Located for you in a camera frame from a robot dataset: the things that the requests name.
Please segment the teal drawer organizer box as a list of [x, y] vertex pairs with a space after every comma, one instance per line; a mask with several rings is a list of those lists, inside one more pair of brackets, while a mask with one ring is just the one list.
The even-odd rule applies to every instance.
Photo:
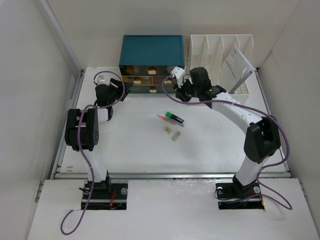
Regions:
[[124, 35], [119, 70], [131, 94], [162, 94], [162, 81], [185, 68], [182, 35]]

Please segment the white spiral manual booklet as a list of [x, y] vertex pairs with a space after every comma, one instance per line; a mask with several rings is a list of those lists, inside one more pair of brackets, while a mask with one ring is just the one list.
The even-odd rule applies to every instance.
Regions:
[[229, 94], [234, 94], [255, 70], [244, 54], [234, 46], [220, 67], [218, 84]]

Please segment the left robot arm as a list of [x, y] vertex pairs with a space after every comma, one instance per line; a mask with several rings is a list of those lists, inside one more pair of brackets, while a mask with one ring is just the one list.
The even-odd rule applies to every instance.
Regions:
[[99, 124], [108, 122], [113, 117], [113, 106], [124, 101], [133, 86], [111, 78], [108, 83], [99, 81], [95, 86], [96, 100], [93, 105], [83, 110], [68, 110], [64, 140], [73, 151], [81, 154], [88, 171], [88, 182], [82, 191], [88, 195], [95, 192], [100, 198], [111, 195], [112, 186], [108, 180], [108, 171], [99, 163], [94, 154], [94, 147], [100, 139]]

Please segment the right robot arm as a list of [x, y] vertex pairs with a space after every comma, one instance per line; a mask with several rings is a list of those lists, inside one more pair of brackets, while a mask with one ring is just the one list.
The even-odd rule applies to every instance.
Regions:
[[245, 134], [245, 159], [238, 172], [232, 178], [232, 193], [243, 197], [257, 179], [258, 172], [269, 157], [280, 148], [280, 135], [277, 125], [271, 118], [240, 104], [223, 87], [212, 85], [207, 70], [196, 67], [190, 71], [190, 78], [185, 79], [185, 70], [178, 66], [171, 71], [177, 80], [174, 85], [175, 96], [184, 103], [197, 98], [210, 109], [215, 110]]

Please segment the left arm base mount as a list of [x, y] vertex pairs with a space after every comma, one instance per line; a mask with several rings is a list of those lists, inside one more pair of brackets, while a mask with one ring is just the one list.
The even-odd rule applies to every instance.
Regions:
[[104, 181], [95, 182], [87, 210], [118, 211], [127, 209], [127, 182], [113, 182], [107, 176]]

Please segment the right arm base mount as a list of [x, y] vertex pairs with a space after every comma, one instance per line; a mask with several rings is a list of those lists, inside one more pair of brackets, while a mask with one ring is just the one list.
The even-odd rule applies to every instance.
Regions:
[[261, 188], [257, 181], [242, 186], [235, 177], [215, 182], [214, 196], [219, 210], [264, 210]]

